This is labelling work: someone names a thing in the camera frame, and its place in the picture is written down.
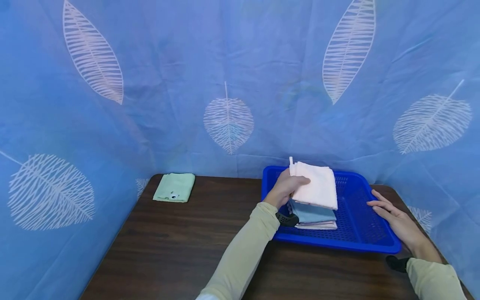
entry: blue plastic basket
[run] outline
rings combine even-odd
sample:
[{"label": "blue plastic basket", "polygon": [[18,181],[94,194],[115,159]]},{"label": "blue plastic basket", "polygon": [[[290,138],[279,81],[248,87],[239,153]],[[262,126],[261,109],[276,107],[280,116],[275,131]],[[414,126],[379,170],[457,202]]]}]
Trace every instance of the blue plastic basket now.
[{"label": "blue plastic basket", "polygon": [[[262,179],[262,201],[273,188],[280,173],[286,167],[269,166]],[[379,217],[366,202],[376,200],[366,179],[357,173],[333,171],[336,182],[338,210],[337,230],[308,230],[280,226],[275,240],[324,246],[360,252],[395,254],[401,244],[388,223]],[[280,212],[289,215],[285,206]]]}]

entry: stack of towels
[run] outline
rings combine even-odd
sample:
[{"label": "stack of towels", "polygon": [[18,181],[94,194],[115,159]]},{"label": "stack of towels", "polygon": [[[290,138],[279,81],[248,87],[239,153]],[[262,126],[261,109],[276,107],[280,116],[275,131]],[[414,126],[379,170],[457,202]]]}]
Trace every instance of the stack of towels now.
[{"label": "stack of towels", "polygon": [[338,209],[335,176],[329,167],[317,167],[290,157],[290,176],[304,176],[310,183],[300,186],[288,203],[290,213],[299,217],[300,229],[337,229],[334,210]]}]

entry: wooden table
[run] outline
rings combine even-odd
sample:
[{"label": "wooden table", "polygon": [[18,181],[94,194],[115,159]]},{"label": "wooden table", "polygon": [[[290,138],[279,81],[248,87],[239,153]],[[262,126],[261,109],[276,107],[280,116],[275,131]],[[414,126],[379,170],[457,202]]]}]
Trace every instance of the wooden table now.
[{"label": "wooden table", "polygon": [[[261,198],[261,180],[196,177],[186,204],[153,201],[151,178],[83,300],[194,300]],[[403,211],[387,186],[375,189]],[[417,299],[385,255],[272,241],[243,299]]]}]

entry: beige sleeve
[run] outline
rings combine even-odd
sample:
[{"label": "beige sleeve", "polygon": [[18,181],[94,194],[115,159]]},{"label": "beige sleeve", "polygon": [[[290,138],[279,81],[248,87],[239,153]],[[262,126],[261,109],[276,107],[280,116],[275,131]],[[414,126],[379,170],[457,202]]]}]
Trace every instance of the beige sleeve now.
[{"label": "beige sleeve", "polygon": [[250,220],[228,245],[212,278],[197,299],[238,300],[247,289],[265,246],[280,226],[277,208],[257,204]]},{"label": "beige sleeve", "polygon": [[466,299],[455,270],[449,264],[410,258],[407,273],[420,300]]}]

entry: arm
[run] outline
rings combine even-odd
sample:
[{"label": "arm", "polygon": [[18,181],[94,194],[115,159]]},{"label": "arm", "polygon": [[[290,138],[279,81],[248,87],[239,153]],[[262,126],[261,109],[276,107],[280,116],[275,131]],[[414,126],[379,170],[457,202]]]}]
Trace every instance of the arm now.
[{"label": "arm", "polygon": [[450,265],[442,264],[437,250],[415,222],[379,192],[372,190],[372,194],[378,201],[367,204],[388,221],[414,257],[408,260],[407,273],[417,296],[421,300],[466,299],[455,270]]},{"label": "arm", "polygon": [[197,300],[238,300],[253,277],[265,246],[280,226],[275,214],[300,185],[310,182],[305,177],[280,174],[265,200],[255,207],[250,220],[233,238],[223,253],[212,278]]}]

